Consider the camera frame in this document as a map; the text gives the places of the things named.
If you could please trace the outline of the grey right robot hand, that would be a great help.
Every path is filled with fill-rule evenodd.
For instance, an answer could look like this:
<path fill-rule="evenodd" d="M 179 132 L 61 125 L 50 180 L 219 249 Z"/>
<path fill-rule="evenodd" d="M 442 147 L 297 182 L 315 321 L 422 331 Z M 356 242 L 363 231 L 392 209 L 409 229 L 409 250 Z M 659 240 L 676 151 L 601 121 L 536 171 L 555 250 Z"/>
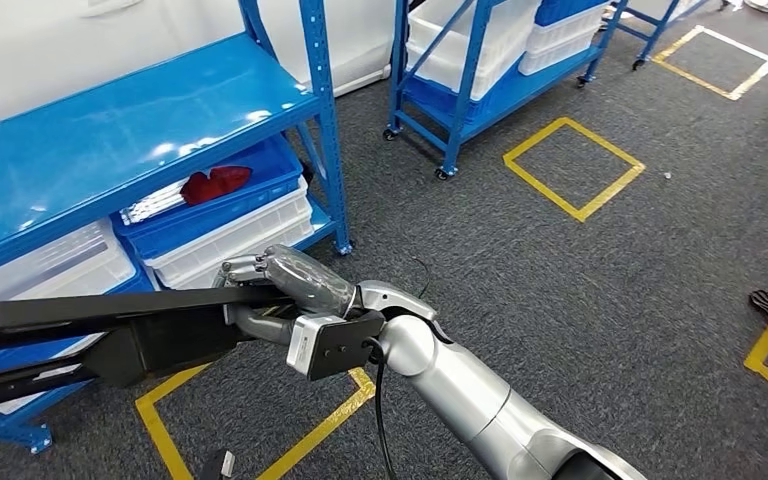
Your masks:
<path fill-rule="evenodd" d="M 220 264 L 214 287 L 242 286 L 258 281 L 275 286 L 289 296 L 301 313 L 332 315 L 345 319 L 353 308 L 357 287 L 318 260 L 282 244 L 262 253 L 229 258 Z M 252 307 L 224 308 L 226 323 L 235 325 L 247 337 L 274 344 L 290 344 L 294 321 L 260 315 Z"/>

